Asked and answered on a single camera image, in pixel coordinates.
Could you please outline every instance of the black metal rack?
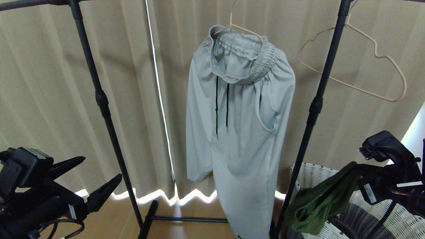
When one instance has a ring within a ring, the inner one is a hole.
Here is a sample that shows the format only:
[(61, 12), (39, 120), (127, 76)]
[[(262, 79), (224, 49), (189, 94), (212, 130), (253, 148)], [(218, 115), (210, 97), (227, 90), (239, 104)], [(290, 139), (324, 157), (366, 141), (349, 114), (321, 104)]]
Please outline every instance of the black metal rack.
[[(307, 150), (307, 146), (310, 140), (310, 136), (313, 132), (314, 125), (316, 124), (318, 115), (322, 109), (323, 105), (323, 95), (326, 89), (326, 84), (328, 82), (329, 75), (331, 73), (332, 65), (335, 60), (335, 56), (338, 50), (338, 45), (342, 36), (344, 24), (346, 18), (349, 13), (350, 5), (353, 0), (341, 0), (341, 4), (339, 7), (337, 23), (335, 26), (335, 31), (332, 37), (331, 45), (329, 47), (328, 56), (326, 59), (326, 63), (323, 69), (322, 77), (320, 79), (319, 87), (317, 89), (316, 96), (314, 97), (310, 109), (309, 109), (309, 117), (307, 119), (307, 126), (304, 131), (304, 135), (301, 141), (300, 149), (298, 151), (297, 159), (295, 161), (295, 167), (291, 175), (291, 180), (289, 183), (289, 188), (286, 193), (287, 200), (284, 201), (282, 205), (281, 212), (279, 214), (279, 218), (277, 224), (274, 223), (272, 219), (270, 225), (270, 238), (271, 239), (279, 239), (279, 233), (283, 225), (284, 221), (284, 213), (289, 205), (289, 200), (292, 197), (293, 190), (295, 188), (295, 182), (298, 177), (298, 173), (301, 167), (301, 164), (304, 159), (304, 155)], [(119, 163), (119, 167), (121, 169), (124, 182), (129, 192), (129, 197), (131, 200), (131, 204), (133, 206), (133, 210), (135, 212), (137, 222), (140, 227), (140, 234), (138, 239), (146, 239), (149, 234), (150, 226), (154, 220), (161, 221), (187, 221), (187, 222), (216, 222), (216, 223), (228, 223), (226, 219), (217, 219), (217, 218), (199, 218), (199, 217), (168, 217), (168, 216), (156, 216), (156, 210), (158, 208), (158, 202), (156, 200), (152, 201), (150, 205), (149, 211), (145, 217), (145, 222), (142, 220), (142, 216), (140, 214), (139, 208), (137, 206), (136, 198), (134, 192), (132, 190), (130, 177), (128, 175), (127, 168), (125, 166), (124, 158), (121, 152), (121, 148), (119, 146), (118, 138), (113, 126), (113, 122), (111, 119), (111, 114), (108, 107), (108, 100), (106, 94), (102, 90), (102, 86), (99, 81), (99, 77), (97, 74), (96, 66), (93, 60), (93, 56), (90, 50), (90, 45), (87, 39), (87, 34), (84, 28), (84, 23), (82, 20), (82, 14), (79, 7), (80, 0), (19, 0), (11, 3), (2, 3), (0, 4), (0, 11), (22, 8), (27, 6), (37, 6), (43, 4), (54, 4), (54, 5), (69, 5), (72, 10), (73, 17), (75, 19), (76, 27), (78, 30), (78, 34), (80, 37), (81, 45), (84, 51), (84, 55), (87, 61), (88, 69), (90, 71), (90, 75), (93, 81), (93, 85), (95, 88), (95, 98), (97, 105), (100, 108), (103, 118), (105, 119), (105, 124), (107, 126), (110, 139), (112, 141), (112, 145)]]

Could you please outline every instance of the white wicker basket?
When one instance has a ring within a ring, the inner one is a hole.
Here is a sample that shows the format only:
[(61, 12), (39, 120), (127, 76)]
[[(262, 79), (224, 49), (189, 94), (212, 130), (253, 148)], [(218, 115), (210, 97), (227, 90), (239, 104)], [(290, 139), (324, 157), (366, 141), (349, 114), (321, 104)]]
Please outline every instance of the white wicker basket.
[[(333, 176), (338, 171), (320, 165), (303, 163), (296, 182), (296, 192), (301, 188), (312, 188), (325, 179)], [(390, 200), (385, 200), (376, 205), (369, 205), (363, 200), (360, 191), (355, 191), (350, 199), (351, 206), (344, 216), (344, 222), (351, 228), (357, 229), (359, 238), (366, 238), (372, 231), (376, 222), (379, 221), (390, 205)], [(369, 219), (373, 216), (375, 223)], [(390, 214), (382, 230), (378, 230), (375, 239), (387, 239), (388, 231), (397, 239), (425, 239), (425, 219), (413, 216), (403, 206), (397, 204)], [(303, 233), (305, 239), (346, 239), (346, 235), (331, 223), (326, 223), (318, 236)]]

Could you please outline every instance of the curtain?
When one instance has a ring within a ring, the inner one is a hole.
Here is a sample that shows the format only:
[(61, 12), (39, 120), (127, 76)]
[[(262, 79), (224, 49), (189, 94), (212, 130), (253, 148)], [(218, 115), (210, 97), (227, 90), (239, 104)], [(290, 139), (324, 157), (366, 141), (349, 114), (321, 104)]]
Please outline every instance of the curtain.
[[(80, 5), (137, 196), (162, 189), (171, 198), (174, 183), (145, 4)], [(38, 148), (55, 162), (86, 156), (57, 180), (72, 191), (92, 192), (120, 173), (70, 8), (2, 11), (0, 30), (1, 150)], [(122, 182), (115, 193), (123, 191)]]
[[(194, 188), (210, 195), (213, 179), (186, 179), (185, 110), (192, 54), (215, 25), (229, 23), (233, 0), (148, 0), (162, 99), (170, 133), (170, 148), (179, 196)], [(295, 162), (310, 103), (320, 75), (297, 62), (301, 46), (319, 31), (335, 25), (339, 1), (238, 0), (233, 23), (261, 35), (282, 49), (297, 78), (280, 161), (278, 190), (285, 191), (289, 167)], [(350, 23), (378, 43), (380, 55), (390, 55), (403, 70), (408, 91), (403, 101), (390, 103), (329, 81), (305, 156), (305, 162), (341, 169), (350, 161), (365, 161), (356, 151), (369, 136), (382, 130), (402, 139), (425, 100), (425, 4), (408, 1), (359, 1)], [(306, 46), (302, 59), (322, 69), (333, 32)], [(401, 79), (387, 60), (373, 55), (373, 44), (345, 28), (331, 73), (335, 78), (369, 91), (397, 98)]]

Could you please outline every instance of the empty hanger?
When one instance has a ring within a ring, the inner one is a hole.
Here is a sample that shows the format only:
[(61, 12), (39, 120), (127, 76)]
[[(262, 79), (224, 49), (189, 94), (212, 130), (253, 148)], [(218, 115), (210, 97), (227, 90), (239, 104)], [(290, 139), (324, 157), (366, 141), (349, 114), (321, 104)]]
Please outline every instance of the empty hanger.
[[(260, 38), (261, 43), (263, 43), (263, 42), (264, 42), (263, 37), (262, 37), (262, 36), (260, 36), (259, 34), (257, 34), (257, 33), (253, 32), (253, 31), (250, 31), (250, 30), (248, 30), (248, 29), (245, 29), (245, 28), (243, 28), (243, 27), (240, 27), (240, 26), (235, 25), (235, 24), (233, 24), (233, 23), (232, 23), (233, 6), (235, 6), (235, 3), (236, 3), (236, 0), (233, 2), (232, 8), (230, 9), (230, 23), (229, 23), (229, 25), (227, 25), (227, 26), (223, 27), (222, 29), (220, 29), (220, 30), (216, 31), (216, 32), (213, 34), (213, 36), (214, 36), (214, 35), (216, 35), (216, 34), (218, 34), (219, 32), (221, 32), (222, 30), (224, 30), (224, 29), (226, 29), (226, 28), (235, 27), (235, 28), (237, 28), (237, 29), (240, 29), (240, 30), (242, 30), (242, 31), (246, 31), (246, 32), (248, 32), (248, 33), (251, 33), (252, 35), (257, 36), (258, 38)], [(226, 74), (226, 76), (231, 77), (231, 78), (236, 78), (236, 79), (240, 80), (240, 78), (239, 78), (239, 77), (235, 77), (235, 76), (227, 75), (227, 74)]]
[[(399, 75), (400, 75), (400, 77), (401, 77), (401, 79), (402, 79), (402, 81), (403, 81), (403, 91), (402, 91), (402, 93), (400, 94), (400, 96), (399, 96), (397, 99), (393, 100), (393, 99), (389, 99), (389, 98), (387, 98), (387, 97), (380, 96), (380, 95), (378, 95), (378, 94), (375, 94), (375, 93), (372, 93), (372, 92), (369, 92), (369, 91), (363, 90), (363, 89), (358, 88), (358, 87), (355, 87), (355, 86), (353, 86), (353, 85), (347, 84), (347, 83), (342, 82), (342, 81), (340, 81), (340, 80), (337, 80), (337, 79), (335, 79), (335, 78), (333, 78), (333, 77), (329, 77), (329, 79), (334, 80), (334, 81), (336, 81), (336, 82), (338, 82), (338, 83), (341, 83), (341, 84), (343, 84), (343, 85), (346, 85), (346, 86), (348, 86), (348, 87), (350, 87), (350, 88), (353, 88), (353, 89), (355, 89), (355, 90), (358, 90), (358, 91), (361, 91), (361, 92), (363, 92), (363, 93), (366, 93), (366, 94), (368, 94), (368, 95), (372, 95), (372, 96), (374, 96), (374, 97), (377, 97), (377, 98), (380, 98), (380, 99), (383, 99), (383, 100), (386, 100), (386, 101), (389, 101), (389, 102), (397, 102), (397, 101), (402, 100), (402, 99), (404, 98), (404, 96), (406, 95), (407, 82), (406, 82), (406, 78), (404, 77), (404, 74), (403, 74), (403, 72), (401, 71), (400, 67), (399, 67), (399, 66), (395, 63), (395, 61), (394, 61), (391, 57), (389, 57), (389, 56), (379, 56), (379, 55), (378, 55), (378, 53), (377, 53), (378, 43), (377, 43), (377, 42), (375, 41), (375, 39), (373, 39), (371, 36), (367, 35), (367, 34), (366, 34), (366, 33), (364, 33), (363, 31), (361, 31), (361, 30), (359, 30), (358, 28), (356, 28), (356, 27), (354, 27), (353, 25), (351, 25), (351, 24), (349, 23), (349, 21), (350, 21), (350, 15), (351, 15), (351, 13), (349, 13), (349, 14), (348, 14), (348, 17), (347, 17), (347, 21), (346, 21), (346, 23), (345, 23), (345, 26), (347, 26), (347, 27), (349, 27), (349, 28), (353, 29), (354, 31), (356, 31), (356, 32), (360, 33), (361, 35), (363, 35), (363, 36), (365, 36), (366, 38), (368, 38), (371, 42), (373, 42), (373, 44), (375, 45), (374, 54), (375, 54), (375, 57), (376, 57), (376, 58), (386, 58), (386, 59), (388, 59), (388, 60), (389, 60), (389, 61), (390, 61), (390, 62), (394, 65), (394, 67), (395, 67), (395, 68), (396, 68), (396, 70), (398, 71), (398, 73), (399, 73)], [(301, 49), (300, 49), (300, 51), (299, 51), (299, 53), (298, 53), (298, 57), (297, 57), (298, 62), (299, 62), (299, 63), (301, 63), (301, 64), (303, 64), (304, 66), (308, 67), (309, 69), (311, 69), (311, 70), (313, 70), (313, 71), (315, 71), (315, 72), (317, 72), (317, 73), (319, 73), (319, 74), (322, 74), (322, 72), (320, 72), (320, 71), (318, 71), (318, 70), (316, 70), (316, 69), (314, 69), (314, 68), (312, 68), (312, 67), (308, 66), (307, 64), (305, 64), (304, 62), (302, 62), (302, 61), (300, 60), (301, 51), (302, 51), (302, 50), (303, 50), (303, 48), (307, 45), (307, 43), (309, 43), (309, 42), (314, 42), (314, 41), (316, 40), (316, 38), (318, 37), (318, 35), (320, 35), (321, 33), (326, 32), (326, 31), (330, 31), (330, 30), (332, 30), (332, 29), (335, 29), (335, 27), (332, 27), (332, 28), (329, 28), (329, 29), (327, 29), (327, 30), (321, 31), (321, 32), (317, 33), (317, 35), (314, 37), (314, 39), (312, 39), (312, 40), (311, 40), (311, 39), (310, 39), (310, 40), (308, 40), (308, 41), (307, 41), (307, 42), (306, 42), (306, 43), (305, 43), (305, 44), (301, 47)]]

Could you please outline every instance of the pants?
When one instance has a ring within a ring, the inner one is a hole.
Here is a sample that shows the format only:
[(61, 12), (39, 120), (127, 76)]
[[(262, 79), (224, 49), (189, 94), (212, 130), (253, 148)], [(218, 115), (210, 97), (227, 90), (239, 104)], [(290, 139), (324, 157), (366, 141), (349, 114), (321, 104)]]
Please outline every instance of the pants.
[(213, 36), (222, 27), (210, 29), (190, 66), (187, 177), (212, 171), (236, 238), (266, 239), (295, 75), (266, 36), (229, 28)]

